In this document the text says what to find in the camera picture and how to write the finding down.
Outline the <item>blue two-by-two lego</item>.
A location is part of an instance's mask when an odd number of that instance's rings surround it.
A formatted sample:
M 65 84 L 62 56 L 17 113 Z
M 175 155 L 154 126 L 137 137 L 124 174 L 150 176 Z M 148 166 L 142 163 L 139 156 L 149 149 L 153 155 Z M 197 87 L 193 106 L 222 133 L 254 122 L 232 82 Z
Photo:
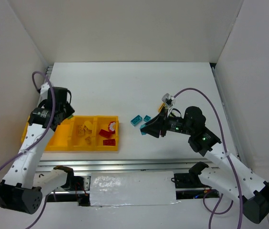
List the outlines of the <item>blue two-by-two lego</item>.
M 150 117 L 150 116 L 146 115 L 146 116 L 144 117 L 144 122 L 148 122 L 148 121 L 150 121 L 150 120 L 151 120 L 151 117 Z

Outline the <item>yellow lego brick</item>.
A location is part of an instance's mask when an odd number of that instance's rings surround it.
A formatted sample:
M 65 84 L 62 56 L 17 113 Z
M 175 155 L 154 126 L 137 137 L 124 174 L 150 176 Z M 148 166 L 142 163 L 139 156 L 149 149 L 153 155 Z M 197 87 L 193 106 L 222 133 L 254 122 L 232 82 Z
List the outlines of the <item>yellow lego brick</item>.
M 83 128 L 83 125 L 77 125 L 77 136 L 82 137 L 85 135 L 85 130 Z

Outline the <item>yellow rounded lego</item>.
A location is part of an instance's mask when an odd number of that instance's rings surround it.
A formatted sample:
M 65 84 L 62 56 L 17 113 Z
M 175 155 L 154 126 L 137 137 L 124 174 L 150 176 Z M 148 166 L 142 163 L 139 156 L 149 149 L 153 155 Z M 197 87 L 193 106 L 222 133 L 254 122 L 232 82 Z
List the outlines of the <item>yellow rounded lego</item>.
M 87 133 L 91 134 L 92 131 L 93 131 L 93 124 L 92 124 L 90 121 L 87 120 L 87 121 L 85 121 L 84 124 L 83 124 L 83 129 L 84 129 Z

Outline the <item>red arched lego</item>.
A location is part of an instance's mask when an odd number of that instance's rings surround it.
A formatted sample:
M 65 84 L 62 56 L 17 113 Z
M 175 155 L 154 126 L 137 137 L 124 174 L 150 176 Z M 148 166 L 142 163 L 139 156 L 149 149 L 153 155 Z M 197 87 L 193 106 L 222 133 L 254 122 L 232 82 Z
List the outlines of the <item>red arched lego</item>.
M 115 122 L 115 121 L 112 121 L 112 122 L 110 122 L 109 125 L 108 125 L 108 131 L 109 131 L 110 133 L 114 133 L 115 130 L 116 130 L 116 122 Z

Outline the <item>red rectangular lego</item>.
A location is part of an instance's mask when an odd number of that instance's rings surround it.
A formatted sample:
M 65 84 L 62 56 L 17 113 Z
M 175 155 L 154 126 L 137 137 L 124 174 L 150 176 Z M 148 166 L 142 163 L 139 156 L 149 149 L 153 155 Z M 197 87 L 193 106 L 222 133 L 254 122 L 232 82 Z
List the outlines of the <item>red rectangular lego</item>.
M 101 129 L 100 132 L 99 132 L 99 135 L 106 138 L 106 139 L 110 139 L 111 138 L 111 135 L 112 133 L 109 132 L 109 131 L 106 131 L 104 129 Z

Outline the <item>red yellow lego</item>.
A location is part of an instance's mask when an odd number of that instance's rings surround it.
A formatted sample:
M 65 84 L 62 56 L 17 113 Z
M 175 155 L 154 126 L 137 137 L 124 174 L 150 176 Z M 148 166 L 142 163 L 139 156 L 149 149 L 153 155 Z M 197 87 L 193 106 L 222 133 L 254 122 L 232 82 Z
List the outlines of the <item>red yellow lego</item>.
M 116 141 L 115 139 L 106 139 L 106 140 L 103 140 L 103 145 L 104 146 L 116 146 Z

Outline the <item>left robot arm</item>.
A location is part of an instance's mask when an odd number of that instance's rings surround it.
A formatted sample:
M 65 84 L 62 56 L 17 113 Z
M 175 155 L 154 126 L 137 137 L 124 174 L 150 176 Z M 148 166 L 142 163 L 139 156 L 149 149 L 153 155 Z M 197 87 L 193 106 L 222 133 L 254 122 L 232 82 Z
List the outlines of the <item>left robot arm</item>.
M 72 168 L 65 166 L 55 166 L 50 173 L 35 178 L 41 156 L 55 130 L 74 113 L 67 101 L 70 94 L 63 87 L 48 89 L 47 98 L 31 112 L 18 157 L 0 182 L 1 208 L 34 214 L 46 195 L 57 188 L 75 189 L 81 180 Z

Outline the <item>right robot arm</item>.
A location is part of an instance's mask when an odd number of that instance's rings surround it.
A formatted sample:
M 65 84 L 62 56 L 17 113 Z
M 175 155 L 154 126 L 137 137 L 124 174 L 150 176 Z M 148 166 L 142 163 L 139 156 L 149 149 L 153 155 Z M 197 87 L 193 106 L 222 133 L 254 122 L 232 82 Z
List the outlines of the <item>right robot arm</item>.
M 269 182 L 259 177 L 233 154 L 226 153 L 223 142 L 205 126 L 206 118 L 196 106 L 185 110 L 183 117 L 170 116 L 163 108 L 140 131 L 159 138 L 168 131 L 189 135 L 192 150 L 214 163 L 213 170 L 205 163 L 197 163 L 192 173 L 198 180 L 216 189 L 235 202 L 242 202 L 243 215 L 259 224 L 269 214 Z

